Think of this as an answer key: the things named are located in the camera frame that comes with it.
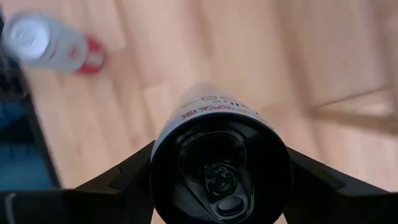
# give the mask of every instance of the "can lid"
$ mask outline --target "can lid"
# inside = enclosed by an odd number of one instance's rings
[[[39,15],[16,15],[6,21],[2,41],[20,60],[38,59],[50,43],[49,25]]]

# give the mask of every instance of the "blue fabric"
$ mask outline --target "blue fabric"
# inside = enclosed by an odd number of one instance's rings
[[[26,114],[18,102],[0,102],[0,129],[5,128]]]
[[[53,188],[36,146],[0,143],[0,190]]]

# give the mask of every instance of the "wooden floor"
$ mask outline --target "wooden floor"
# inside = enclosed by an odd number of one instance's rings
[[[25,67],[65,187],[155,139],[184,91],[212,82],[258,110],[288,146],[398,190],[395,136],[307,115],[389,84],[371,0],[2,1],[6,15],[41,9],[97,35],[108,51],[95,77]],[[397,24],[394,12],[382,13]],[[388,100],[354,106],[378,113]]]

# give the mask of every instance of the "can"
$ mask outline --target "can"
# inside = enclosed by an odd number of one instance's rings
[[[39,11],[22,11],[6,19],[4,48],[30,65],[92,74],[101,70],[105,52],[91,35]]]
[[[150,191],[166,223],[274,223],[291,187],[278,134],[211,84],[184,94],[150,157]]]

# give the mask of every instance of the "can rim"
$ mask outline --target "can rim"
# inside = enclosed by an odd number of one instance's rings
[[[46,34],[44,38],[42,38],[41,46],[34,47],[20,47],[17,45],[16,41],[12,39],[11,35],[13,30],[15,29],[15,24],[20,21],[29,21],[32,19],[34,23],[36,23],[37,27],[39,27],[42,31],[40,35]],[[48,22],[45,20],[45,16],[40,11],[20,11],[13,14],[10,18],[6,19],[4,23],[4,28],[2,31],[2,44],[4,48],[14,57],[19,60],[37,60],[41,58],[48,48],[50,47],[50,39],[51,39],[51,31]],[[33,53],[24,54],[26,50],[30,50]]]

